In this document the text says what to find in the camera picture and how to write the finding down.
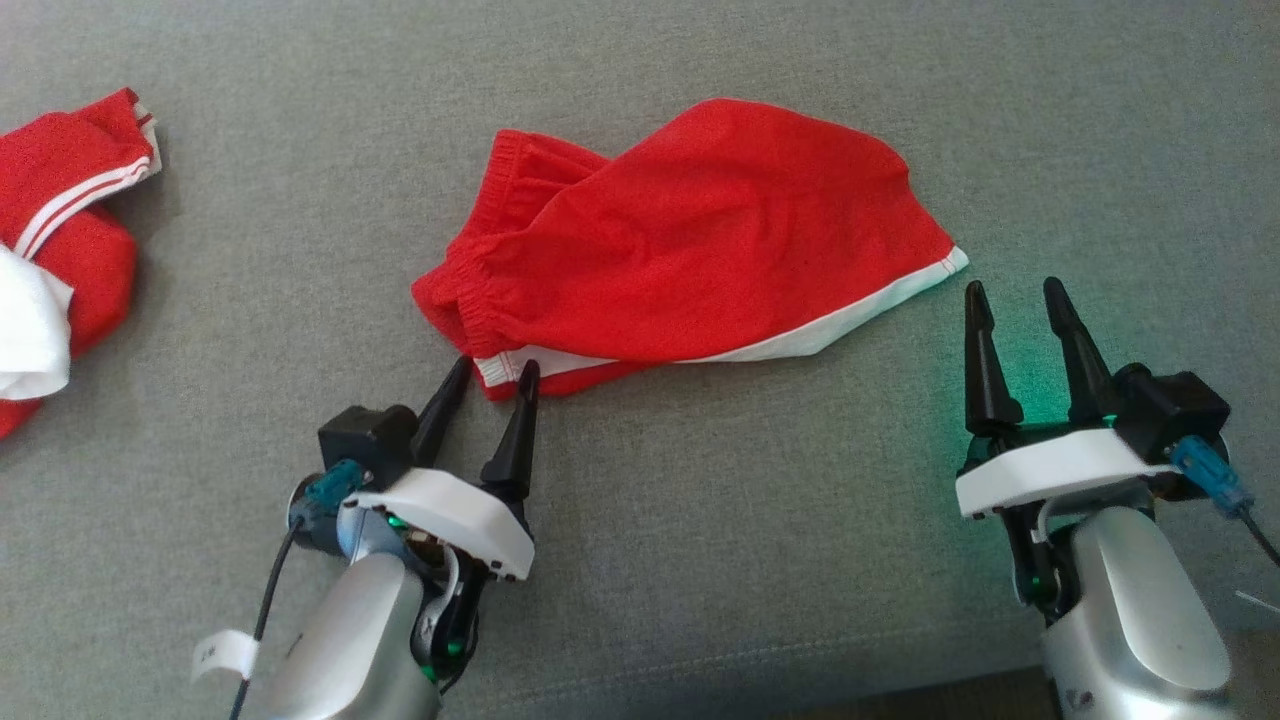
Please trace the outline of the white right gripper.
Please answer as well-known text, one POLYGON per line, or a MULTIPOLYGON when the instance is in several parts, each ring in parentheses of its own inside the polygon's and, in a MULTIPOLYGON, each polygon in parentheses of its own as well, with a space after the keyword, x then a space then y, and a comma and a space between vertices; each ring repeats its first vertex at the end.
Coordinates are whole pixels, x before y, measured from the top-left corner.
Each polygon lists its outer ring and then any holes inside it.
MULTIPOLYGON (((1050 327, 1062 348, 1075 427, 1116 414, 1116 389, 1085 323, 1057 277, 1043 283, 1050 327)), ((1010 395, 995 347, 995 316, 982 282, 965 288, 965 427, 973 436, 1001 436, 1024 420, 1010 395)), ((1070 528, 1051 530, 1055 516, 1089 516, 1112 506, 1155 515, 1157 498, 1171 498, 1181 474, 1167 464, 1148 464, 1110 428, 1073 430, 1048 438, 1036 428, 1029 445, 1011 448, 1002 439, 977 438, 955 480, 959 511, 970 519, 997 518, 1012 556, 1018 601, 1053 625, 1079 600, 1080 584, 1068 542, 1070 528)))

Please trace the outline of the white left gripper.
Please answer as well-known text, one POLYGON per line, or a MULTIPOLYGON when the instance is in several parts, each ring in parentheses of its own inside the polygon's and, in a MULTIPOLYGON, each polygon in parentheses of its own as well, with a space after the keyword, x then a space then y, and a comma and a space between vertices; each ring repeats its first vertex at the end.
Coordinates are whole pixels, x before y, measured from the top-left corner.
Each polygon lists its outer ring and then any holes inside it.
MULTIPOLYGON (((472 378, 458 357, 422 411, 410 441, 415 468, 434 468, 472 378)), ((416 589, 408 601, 407 641, 422 674, 449 691, 468 667, 479 641, 479 605, 493 582, 524 582, 535 559, 527 528, 509 503, 530 492, 536 442, 540 366, 525 363, 515 409, 484 465, 481 487, 433 469, 412 469, 383 492, 352 493, 340 505, 340 551, 397 561, 416 589)))

